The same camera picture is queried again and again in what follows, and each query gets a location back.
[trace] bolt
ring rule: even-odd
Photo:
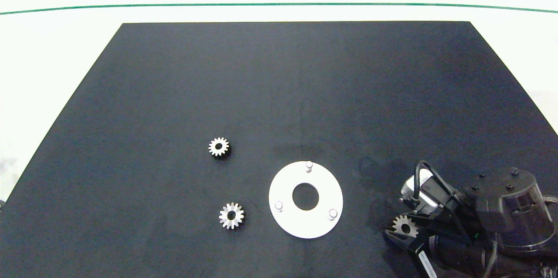
[[[313,163],[311,161],[307,161],[306,163],[306,172],[309,173],[312,171]]]
[[[329,210],[329,218],[328,219],[333,220],[335,218],[337,218],[337,210],[332,208],[332,209]]]
[[[281,202],[280,200],[275,202],[275,209],[277,209],[277,212],[282,212],[283,211],[283,202]]]

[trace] sticker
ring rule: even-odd
[[[424,269],[426,270],[428,276],[430,278],[438,278],[436,272],[434,271],[434,268],[432,267],[432,264],[430,264],[428,256],[426,256],[426,253],[424,251],[420,251],[420,253],[418,254],[418,258],[420,258],[420,262],[424,266]]]

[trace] black tabletop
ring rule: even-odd
[[[0,213],[1,276],[409,277],[382,230],[416,160],[456,187],[516,166],[557,194],[557,156],[468,22],[123,24]],[[313,240],[268,204],[277,171],[307,159],[344,197]],[[232,201],[234,231],[218,218]]]

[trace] white floor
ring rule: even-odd
[[[138,3],[452,3],[558,10],[558,0],[0,0],[0,12]],[[558,14],[423,6],[87,8],[0,14],[0,199],[100,52],[126,22],[468,20],[558,131]]]

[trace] white disc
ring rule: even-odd
[[[318,193],[313,209],[302,210],[293,201],[293,190],[301,183],[309,183]],[[271,181],[269,209],[283,230],[295,237],[313,239],[327,234],[341,218],[343,193],[325,167],[297,161],[283,167]]]

